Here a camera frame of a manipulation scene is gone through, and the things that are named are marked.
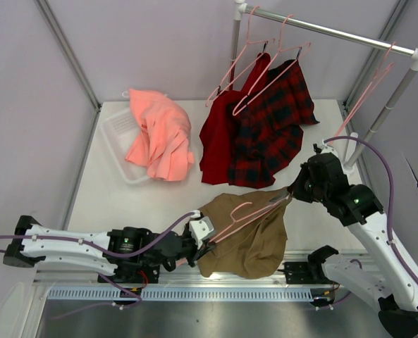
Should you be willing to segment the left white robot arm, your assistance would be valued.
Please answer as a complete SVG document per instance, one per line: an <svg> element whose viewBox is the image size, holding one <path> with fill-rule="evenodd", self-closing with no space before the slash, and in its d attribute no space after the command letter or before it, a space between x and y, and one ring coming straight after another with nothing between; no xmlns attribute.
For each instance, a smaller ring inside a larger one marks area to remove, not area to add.
<svg viewBox="0 0 418 338"><path fill-rule="evenodd" d="M214 247L216 230L210 219L201 213L186 218L182 234L173 226L160 234L138 227L81 233L52 230L23 215L3 262L17 268L68 264L117 282L136 282L141 273L156 280L160 269L172 272L180 260L193 266Z"/></svg>

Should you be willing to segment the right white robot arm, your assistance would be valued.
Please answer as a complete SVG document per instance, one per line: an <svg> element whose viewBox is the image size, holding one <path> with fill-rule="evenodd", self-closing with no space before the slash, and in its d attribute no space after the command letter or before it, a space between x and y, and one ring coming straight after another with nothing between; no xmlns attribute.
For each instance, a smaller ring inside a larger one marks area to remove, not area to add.
<svg viewBox="0 0 418 338"><path fill-rule="evenodd" d="M382 278L370 275L329 245L311 252L296 272L315 284L330 281L346 287L376 311L390 336L416 337L418 265L388 226L390 216L373 191L366 185L349 183L340 160L324 153L300 166L288 192L298 201L321 203L359 240Z"/></svg>

